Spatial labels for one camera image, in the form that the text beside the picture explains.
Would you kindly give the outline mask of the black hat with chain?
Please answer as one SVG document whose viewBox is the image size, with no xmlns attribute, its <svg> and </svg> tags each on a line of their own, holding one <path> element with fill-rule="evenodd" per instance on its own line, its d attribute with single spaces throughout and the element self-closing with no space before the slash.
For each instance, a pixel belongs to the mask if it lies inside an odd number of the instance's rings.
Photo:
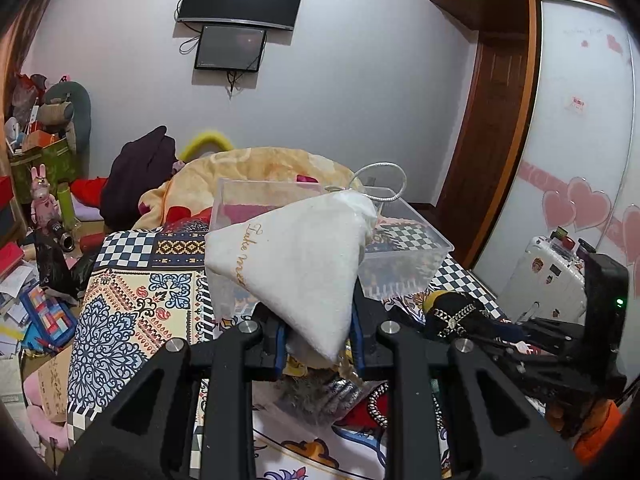
<svg viewBox="0 0 640 480">
<path fill-rule="evenodd" d="M 459 337 L 495 338 L 494 320 L 482 304 L 464 292 L 436 290 L 423 301 L 428 339 L 451 342 Z"/>
</svg>

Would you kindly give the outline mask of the silver metallic scrubber bag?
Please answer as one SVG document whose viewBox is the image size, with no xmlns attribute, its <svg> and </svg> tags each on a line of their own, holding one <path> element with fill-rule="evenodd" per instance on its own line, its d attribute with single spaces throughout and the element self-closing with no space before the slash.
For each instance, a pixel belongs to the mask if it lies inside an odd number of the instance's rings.
<svg viewBox="0 0 640 480">
<path fill-rule="evenodd" d="M 308 426 L 326 427 L 348 415 L 379 384 L 351 380 L 330 370 L 283 376 L 274 386 L 273 405 Z"/>
</svg>

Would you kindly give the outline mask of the white drawstring pouch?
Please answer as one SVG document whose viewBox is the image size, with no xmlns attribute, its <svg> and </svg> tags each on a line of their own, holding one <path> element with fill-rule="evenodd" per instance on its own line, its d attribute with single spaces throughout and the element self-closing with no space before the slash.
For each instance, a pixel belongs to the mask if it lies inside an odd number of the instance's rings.
<svg viewBox="0 0 640 480">
<path fill-rule="evenodd" d="M 221 232 L 209 230 L 204 257 L 216 320 L 240 315 L 236 300 L 240 292 L 247 292 L 292 328 L 288 348 L 300 362 L 315 368 L 336 364 L 345 347 L 359 253 L 372 240 L 378 223 L 371 196 L 358 188 L 355 177 L 344 188 L 323 186 L 329 191 L 320 196 L 232 226 L 228 242 L 222 240 Z M 301 228 L 336 227 L 342 248 L 334 254 L 337 262 L 324 278 L 315 276 L 312 264 L 295 257 L 291 247 L 281 255 L 272 254 L 284 243 L 279 231 L 287 223 Z"/>
</svg>

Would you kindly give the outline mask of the red velvet gift pouch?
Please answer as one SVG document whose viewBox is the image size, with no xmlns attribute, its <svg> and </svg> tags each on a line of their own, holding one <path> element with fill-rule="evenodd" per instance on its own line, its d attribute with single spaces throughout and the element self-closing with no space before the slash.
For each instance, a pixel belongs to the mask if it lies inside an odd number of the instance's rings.
<svg viewBox="0 0 640 480">
<path fill-rule="evenodd" d="M 388 425 L 388 383 L 382 382 L 352 408 L 336 426 L 362 429 L 386 429 Z"/>
</svg>

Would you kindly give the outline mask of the orange sleeve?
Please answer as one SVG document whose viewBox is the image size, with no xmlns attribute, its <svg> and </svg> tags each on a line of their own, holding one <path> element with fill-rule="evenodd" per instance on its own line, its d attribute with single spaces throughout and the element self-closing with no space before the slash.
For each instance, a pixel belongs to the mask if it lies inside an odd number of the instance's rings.
<svg viewBox="0 0 640 480">
<path fill-rule="evenodd" d="M 623 414 L 613 400 L 601 399 L 578 403 L 578 410 L 586 410 L 586 417 L 575 437 L 570 438 L 573 451 L 578 462 L 587 466 L 604 448 L 605 443 L 612 437 L 620 426 Z"/>
</svg>

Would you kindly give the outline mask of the white sticker suitcase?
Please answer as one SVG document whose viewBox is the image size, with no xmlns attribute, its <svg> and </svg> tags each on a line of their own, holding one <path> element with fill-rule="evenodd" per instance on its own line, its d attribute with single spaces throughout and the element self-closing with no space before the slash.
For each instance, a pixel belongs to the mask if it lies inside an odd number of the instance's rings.
<svg viewBox="0 0 640 480">
<path fill-rule="evenodd" d="M 502 313 L 515 323 L 530 318 L 585 322 L 584 260 L 579 248 L 563 228 L 534 237 L 498 296 Z"/>
</svg>

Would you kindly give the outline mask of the colourful geometric pencil case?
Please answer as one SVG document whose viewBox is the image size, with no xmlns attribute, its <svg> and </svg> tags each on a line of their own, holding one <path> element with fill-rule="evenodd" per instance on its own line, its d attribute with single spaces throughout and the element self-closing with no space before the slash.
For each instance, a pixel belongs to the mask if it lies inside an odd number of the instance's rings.
<svg viewBox="0 0 640 480">
<path fill-rule="evenodd" d="M 74 336 L 77 321 L 64 302 L 47 296 L 39 285 L 20 293 L 21 304 L 48 346 L 64 347 Z"/>
</svg>

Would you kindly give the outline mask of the patterned colourful bed cover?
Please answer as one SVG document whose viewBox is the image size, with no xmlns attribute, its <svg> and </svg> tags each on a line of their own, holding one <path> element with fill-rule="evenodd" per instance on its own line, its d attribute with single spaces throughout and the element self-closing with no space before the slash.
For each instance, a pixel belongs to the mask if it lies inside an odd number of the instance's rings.
<svg viewBox="0 0 640 480">
<path fill-rule="evenodd" d="M 107 235 L 78 318 L 67 385 L 67 437 L 75 444 L 134 373 L 172 337 L 191 344 L 217 338 L 257 304 L 247 292 L 241 313 L 218 321 L 204 269 L 210 212 L 152 230 Z M 292 364 L 284 376 L 314 370 Z M 273 382 L 253 387 L 256 467 L 265 479 L 381 479 L 382 428 L 311 427 L 274 407 Z"/>
</svg>

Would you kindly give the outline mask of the white sliding door with hearts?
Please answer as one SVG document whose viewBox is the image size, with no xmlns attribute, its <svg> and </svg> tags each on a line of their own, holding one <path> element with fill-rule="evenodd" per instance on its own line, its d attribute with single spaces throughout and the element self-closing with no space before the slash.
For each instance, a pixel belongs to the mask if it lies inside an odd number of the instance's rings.
<svg viewBox="0 0 640 480">
<path fill-rule="evenodd" d="M 639 50 L 623 21 L 579 0 L 535 0 L 538 73 L 524 148 L 476 276 L 504 289 L 535 236 L 566 229 L 632 266 L 624 190 L 639 142 Z"/>
</svg>

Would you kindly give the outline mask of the clear plastic storage bin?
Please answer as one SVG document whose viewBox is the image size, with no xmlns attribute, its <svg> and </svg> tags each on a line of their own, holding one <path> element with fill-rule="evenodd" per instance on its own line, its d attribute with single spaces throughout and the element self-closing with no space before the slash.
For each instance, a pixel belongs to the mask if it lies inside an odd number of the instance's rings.
<svg viewBox="0 0 640 480">
<path fill-rule="evenodd" d="M 310 200 L 329 189 L 319 183 L 268 182 L 222 179 L 215 192 L 209 229 L 230 240 L 230 228 L 254 220 L 269 211 L 299 200 Z M 454 250 L 431 223 L 390 188 L 366 188 L 378 213 L 372 240 L 359 253 L 358 276 L 368 298 L 385 301 L 425 292 L 445 258 Z M 342 248 L 335 226 L 301 228 L 287 223 L 279 231 L 284 243 L 272 254 L 281 255 L 291 247 L 324 278 L 334 267 L 334 254 Z"/>
</svg>

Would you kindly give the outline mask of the pink bunny figurine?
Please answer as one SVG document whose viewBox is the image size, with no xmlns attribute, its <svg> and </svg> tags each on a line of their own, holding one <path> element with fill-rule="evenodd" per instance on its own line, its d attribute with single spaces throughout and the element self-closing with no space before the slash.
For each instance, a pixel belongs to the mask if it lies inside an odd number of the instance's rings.
<svg viewBox="0 0 640 480">
<path fill-rule="evenodd" d="M 50 183 L 47 179 L 47 168 L 43 164 L 33 166 L 30 170 L 32 184 L 32 222 L 37 228 L 46 228 L 50 221 L 60 221 L 60 205 L 51 194 Z"/>
</svg>

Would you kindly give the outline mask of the green cardboard box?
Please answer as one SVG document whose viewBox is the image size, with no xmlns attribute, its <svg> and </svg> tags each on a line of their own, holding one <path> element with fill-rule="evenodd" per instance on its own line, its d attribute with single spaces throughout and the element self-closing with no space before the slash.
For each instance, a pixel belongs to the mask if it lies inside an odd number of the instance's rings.
<svg viewBox="0 0 640 480">
<path fill-rule="evenodd" d="M 60 182 L 73 182 L 79 176 L 77 156 L 70 150 L 65 139 L 58 140 L 45 148 L 33 148 L 21 155 L 9 158 L 14 191 L 20 204 L 32 201 L 32 167 L 46 166 L 46 175 L 51 193 L 58 195 Z"/>
</svg>

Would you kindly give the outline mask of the grey plush toy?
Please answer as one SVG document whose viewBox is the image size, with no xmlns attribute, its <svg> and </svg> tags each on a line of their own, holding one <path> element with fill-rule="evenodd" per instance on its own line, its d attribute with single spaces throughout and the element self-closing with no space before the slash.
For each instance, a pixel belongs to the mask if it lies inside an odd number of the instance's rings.
<svg viewBox="0 0 640 480">
<path fill-rule="evenodd" d="M 91 101 L 88 91 L 76 81 L 58 82 L 44 94 L 37 113 L 43 130 L 59 133 L 73 153 L 88 151 L 91 133 Z"/>
</svg>

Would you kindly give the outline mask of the brown wooden wardrobe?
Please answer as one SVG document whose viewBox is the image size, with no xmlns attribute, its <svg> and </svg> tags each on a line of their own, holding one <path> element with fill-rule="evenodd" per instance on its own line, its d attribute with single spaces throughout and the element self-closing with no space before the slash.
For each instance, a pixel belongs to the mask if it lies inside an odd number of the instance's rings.
<svg viewBox="0 0 640 480">
<path fill-rule="evenodd" d="M 469 269 L 498 220 L 526 139 L 539 65 L 539 11 L 536 0 L 431 3 L 478 35 L 462 124 L 435 207 L 454 258 Z"/>
</svg>

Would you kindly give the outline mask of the small black wall monitor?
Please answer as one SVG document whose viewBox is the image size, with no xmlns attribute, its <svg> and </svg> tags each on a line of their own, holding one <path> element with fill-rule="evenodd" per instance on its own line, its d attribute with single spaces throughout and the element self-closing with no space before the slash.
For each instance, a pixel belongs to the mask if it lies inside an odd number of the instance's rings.
<svg viewBox="0 0 640 480">
<path fill-rule="evenodd" d="M 203 27 L 194 68 L 217 72 L 257 73 L 266 44 L 265 29 L 206 25 Z"/>
</svg>

